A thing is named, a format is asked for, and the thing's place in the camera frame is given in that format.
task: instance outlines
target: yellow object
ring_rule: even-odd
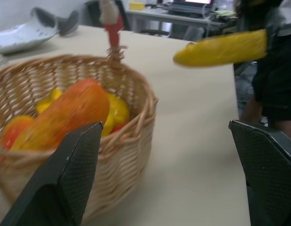
[[[114,127],[122,125],[124,122],[130,119],[130,110],[126,102],[120,98],[117,98],[114,94],[108,94],[110,111],[114,115]]]
[[[145,6],[145,4],[143,2],[133,1],[133,2],[130,3],[130,9],[131,10],[141,11],[141,10],[144,10],[144,6]]]
[[[105,122],[105,124],[103,125],[103,130],[101,133],[101,137],[105,137],[107,135],[109,135],[112,130],[114,129],[114,125],[115,125],[115,120],[114,120],[114,114],[113,111],[109,111],[107,120]]]
[[[175,63],[189,67],[204,67],[240,63],[266,56],[266,32],[241,32],[205,39],[188,44],[175,54]]]
[[[49,97],[42,99],[36,104],[36,111],[38,114],[41,114],[46,110],[56,99],[58,99],[62,94],[62,91],[55,88],[50,92]]]

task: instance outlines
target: person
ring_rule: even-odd
[[[291,0],[282,0],[277,9],[278,30],[267,56],[258,60],[252,96],[240,120],[268,125],[291,138]]]

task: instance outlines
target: orange papaya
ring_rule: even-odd
[[[109,99],[103,87],[93,79],[79,81],[37,116],[11,151],[57,148],[68,132],[96,121],[105,123],[108,113]]]
[[[6,148],[10,149],[14,144],[17,137],[28,127],[34,118],[28,115],[20,115],[14,117],[2,131],[0,136],[0,144]]]

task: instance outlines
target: beige tabletop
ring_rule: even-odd
[[[245,177],[228,129],[237,106],[231,65],[185,69],[173,54],[187,42],[122,32],[124,62],[159,98],[153,148],[137,190],[88,226],[250,226]],[[81,26],[14,61],[64,53],[106,55],[107,34]]]

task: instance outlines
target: wicker basket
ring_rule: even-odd
[[[129,105],[132,120],[119,132],[104,137],[94,185],[83,222],[110,210],[138,184],[147,164],[157,99],[145,78],[120,63],[120,49],[109,57],[62,55],[11,65],[0,71],[0,133],[16,115],[34,116],[35,104],[54,88],[67,89],[78,80],[96,79]],[[52,154],[16,154],[0,147],[0,187],[14,202],[40,164]]]

